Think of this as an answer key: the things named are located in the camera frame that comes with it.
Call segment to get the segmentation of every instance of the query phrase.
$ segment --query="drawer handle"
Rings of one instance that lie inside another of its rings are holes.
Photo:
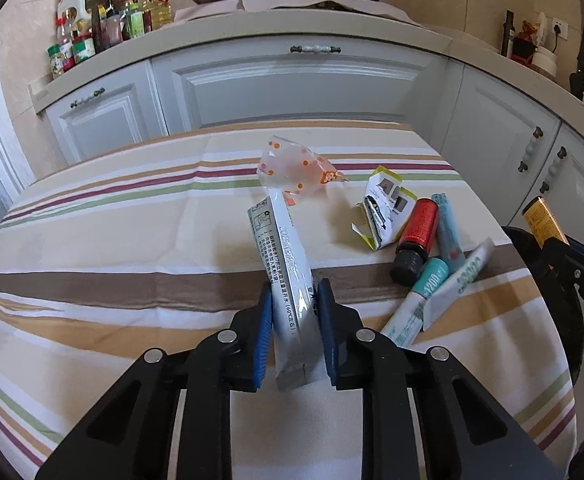
[[[291,46],[290,52],[303,54],[340,54],[340,46],[326,46],[326,45],[306,45],[306,46]]]
[[[553,163],[549,168],[547,168],[547,175],[543,180],[543,184],[541,184],[541,188],[539,189],[541,194],[545,193],[546,191],[550,191],[550,184],[552,184],[556,176],[559,174],[562,163],[567,156],[568,151],[565,149],[565,146],[561,146],[561,149],[556,154],[556,158],[554,159]]]
[[[77,99],[76,101],[72,101],[70,103],[70,108],[76,108],[77,106],[81,106],[86,104],[86,102],[91,101],[95,97],[100,96],[101,94],[105,94],[105,88],[101,87],[98,90],[95,90],[91,96],[86,97],[85,99]]]
[[[518,165],[519,173],[523,173],[524,171],[528,170],[528,162],[530,161],[530,158],[532,158],[532,155],[534,155],[534,151],[536,151],[536,145],[541,137],[543,137],[543,130],[537,126],[536,130],[534,130],[532,133],[530,142],[528,142],[528,145],[526,146],[526,152],[523,154],[523,159],[521,159],[521,163]]]

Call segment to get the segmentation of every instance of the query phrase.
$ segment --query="red bottle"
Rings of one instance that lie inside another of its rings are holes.
[[[417,200],[396,247],[390,270],[395,282],[409,287],[417,282],[434,245],[437,227],[437,204],[429,198]]]

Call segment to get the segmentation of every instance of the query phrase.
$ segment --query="black bottle cap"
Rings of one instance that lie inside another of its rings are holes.
[[[423,270],[425,260],[421,255],[409,249],[397,251],[390,270],[390,277],[399,285],[412,287]]]

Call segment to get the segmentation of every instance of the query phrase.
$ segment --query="metal screw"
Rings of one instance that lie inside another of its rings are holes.
[[[357,339],[359,341],[370,343],[374,341],[375,337],[376,334],[372,332],[369,328],[362,328],[361,330],[357,330]]]
[[[161,352],[158,348],[152,348],[143,355],[143,359],[146,361],[146,363],[157,363],[163,359],[163,352]]]
[[[216,338],[221,343],[233,343],[236,340],[236,332],[234,330],[222,330]]]
[[[450,358],[450,352],[446,348],[443,348],[443,346],[435,346],[430,350],[430,355],[437,361],[447,361]]]

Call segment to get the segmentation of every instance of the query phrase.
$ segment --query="wall outlet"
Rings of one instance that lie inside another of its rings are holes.
[[[570,26],[568,25],[568,22],[564,22],[563,20],[557,20],[556,18],[554,18],[552,20],[552,35],[554,34],[554,26],[558,25],[559,27],[561,27],[561,33],[559,34],[559,38],[563,38],[564,40],[568,39],[568,29],[570,28]]]

